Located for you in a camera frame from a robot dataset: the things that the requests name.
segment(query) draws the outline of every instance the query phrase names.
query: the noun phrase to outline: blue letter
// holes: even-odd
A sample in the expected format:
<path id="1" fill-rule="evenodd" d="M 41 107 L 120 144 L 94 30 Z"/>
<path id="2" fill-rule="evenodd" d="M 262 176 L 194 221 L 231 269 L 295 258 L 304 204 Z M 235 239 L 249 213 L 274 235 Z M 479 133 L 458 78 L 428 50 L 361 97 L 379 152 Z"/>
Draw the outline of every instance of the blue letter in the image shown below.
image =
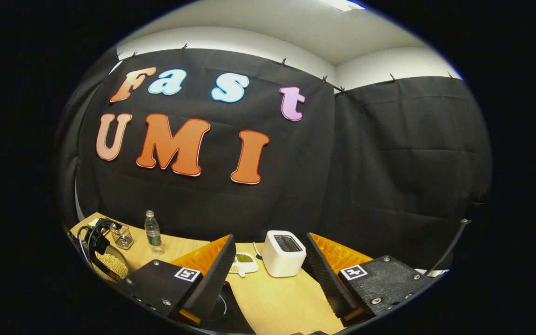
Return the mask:
<path id="1" fill-rule="evenodd" d="M 164 95 L 173 95 L 181 91 L 181 83 L 187 76 L 187 72 L 179 69 L 162 72 L 155 82 L 151 83 L 148 91 L 152 94 L 164 93 Z"/>
<path id="2" fill-rule="evenodd" d="M 240 74 L 221 74 L 216 78 L 218 88 L 213 88 L 210 95 L 214 100 L 237 102 L 243 98 L 244 88 L 249 85 L 249 79 Z"/>

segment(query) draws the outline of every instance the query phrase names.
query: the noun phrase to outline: white ceiling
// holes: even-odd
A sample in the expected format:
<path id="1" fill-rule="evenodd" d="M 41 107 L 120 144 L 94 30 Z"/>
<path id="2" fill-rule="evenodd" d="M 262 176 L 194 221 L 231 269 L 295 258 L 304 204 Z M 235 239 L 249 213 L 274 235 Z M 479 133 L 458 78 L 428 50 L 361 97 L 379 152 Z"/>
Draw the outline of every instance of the white ceiling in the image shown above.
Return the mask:
<path id="1" fill-rule="evenodd" d="M 168 13 L 120 44 L 181 27 L 229 27 L 284 40 L 338 66 L 394 47 L 428 47 L 365 9 L 339 11 L 321 0 L 199 0 Z"/>

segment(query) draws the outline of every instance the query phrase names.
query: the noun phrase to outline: orange letter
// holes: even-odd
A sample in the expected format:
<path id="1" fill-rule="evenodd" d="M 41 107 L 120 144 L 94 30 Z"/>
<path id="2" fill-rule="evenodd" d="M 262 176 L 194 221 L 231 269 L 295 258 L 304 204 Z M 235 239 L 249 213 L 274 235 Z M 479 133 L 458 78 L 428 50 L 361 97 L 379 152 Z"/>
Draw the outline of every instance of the orange letter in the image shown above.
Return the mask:
<path id="1" fill-rule="evenodd" d="M 243 140 L 243 146 L 241 147 L 239 165 L 231 174 L 231 180 L 241 184 L 258 184 L 260 182 L 258 174 L 260 155 L 262 155 L 262 148 L 270 143 L 270 139 L 261 132 L 255 131 L 242 131 L 239 133 L 239 137 Z"/>
<path id="2" fill-rule="evenodd" d="M 136 163 L 143 168 L 155 167 L 153 152 L 156 148 L 158 165 L 164 170 L 178 150 L 177 160 L 171 165 L 173 172 L 186 176 L 199 176 L 201 170 L 198 166 L 198 153 L 202 137 L 210 129 L 210 123 L 198 119 L 188 120 L 173 137 L 166 115 L 150 114 L 146 122 L 148 130 L 144 147 Z"/>
<path id="3" fill-rule="evenodd" d="M 155 72 L 155 67 L 149 67 L 143 70 L 132 71 L 127 74 L 125 82 L 123 82 L 123 85 L 121 85 L 119 91 L 117 91 L 117 94 L 113 95 L 113 98 L 111 98 L 111 102 L 117 102 L 127 99 L 131 94 L 129 92 L 130 88 L 137 89 L 138 87 L 140 87 L 140 85 L 142 85 L 144 78 L 146 78 L 144 75 L 152 76 Z"/>
<path id="4" fill-rule="evenodd" d="M 118 125 L 117 131 L 115 131 L 115 140 L 113 140 L 113 146 L 108 148 L 107 132 L 113 119 L 115 119 L 115 115 L 113 114 L 105 114 L 100 117 L 100 128 L 98 128 L 98 136 L 96 137 L 96 153 L 98 153 L 98 157 L 105 161 L 112 161 L 119 154 L 121 142 L 123 141 L 123 132 L 125 132 L 125 127 L 132 120 L 132 115 L 119 114 L 117 116 Z"/>

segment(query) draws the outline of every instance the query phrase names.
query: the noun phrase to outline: green food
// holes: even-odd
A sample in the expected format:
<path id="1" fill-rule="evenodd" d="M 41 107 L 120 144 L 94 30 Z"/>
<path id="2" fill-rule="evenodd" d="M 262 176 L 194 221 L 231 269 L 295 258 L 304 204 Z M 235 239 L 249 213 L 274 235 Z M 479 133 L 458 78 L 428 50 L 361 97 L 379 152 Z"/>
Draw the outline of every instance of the green food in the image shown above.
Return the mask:
<path id="1" fill-rule="evenodd" d="M 243 254 L 238 253 L 237 254 L 237 261 L 240 261 L 241 263 L 251 263 L 254 260 L 251 257 L 247 256 L 247 255 L 243 255 Z"/>

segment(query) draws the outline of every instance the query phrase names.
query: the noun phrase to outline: black fabric backdrop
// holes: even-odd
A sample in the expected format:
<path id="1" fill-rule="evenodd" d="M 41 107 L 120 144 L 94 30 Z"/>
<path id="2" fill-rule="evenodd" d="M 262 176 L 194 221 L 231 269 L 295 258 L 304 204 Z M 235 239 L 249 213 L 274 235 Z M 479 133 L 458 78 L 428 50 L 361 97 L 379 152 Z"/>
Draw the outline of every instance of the black fabric backdrop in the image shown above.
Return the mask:
<path id="1" fill-rule="evenodd" d="M 107 74 L 111 63 L 100 71 Z M 109 102 L 128 72 L 152 66 L 155 75 L 130 90 L 127 100 Z M 181 91 L 149 93 L 147 86 L 172 68 L 187 71 Z M 214 101 L 215 79 L 229 72 L 249 78 L 244 97 L 233 104 Z M 162 232 L 170 235 L 214 240 L 233 233 L 236 241 L 247 242 L 263 241 L 271 229 L 298 237 L 311 231 L 372 257 L 393 255 L 427 268 L 455 235 L 469 201 L 487 189 L 491 178 L 485 123 L 461 80 L 407 78 L 342 95 L 319 78 L 267 59 L 186 49 L 130 57 L 99 87 L 90 87 L 85 114 L 81 118 L 75 107 L 74 120 L 80 124 L 75 162 L 82 212 L 98 211 L 140 226 L 145 210 L 152 209 Z M 302 120 L 282 116 L 281 87 L 299 87 L 306 97 L 297 106 Z M 106 113 L 133 117 L 113 161 L 103 161 L 95 151 L 100 117 Z M 173 135 L 188 119 L 211 124 L 198 156 L 200 176 L 136 165 L 151 113 L 168 115 Z M 108 146 L 116 128 L 113 121 Z M 244 130 L 270 138 L 257 185 L 230 180 L 241 152 L 238 134 Z M 67 171 L 72 173 L 71 166 Z M 68 178 L 65 183 L 73 186 Z M 70 188 L 64 193 L 66 206 L 74 204 Z M 72 227 L 76 221 L 66 223 Z"/>

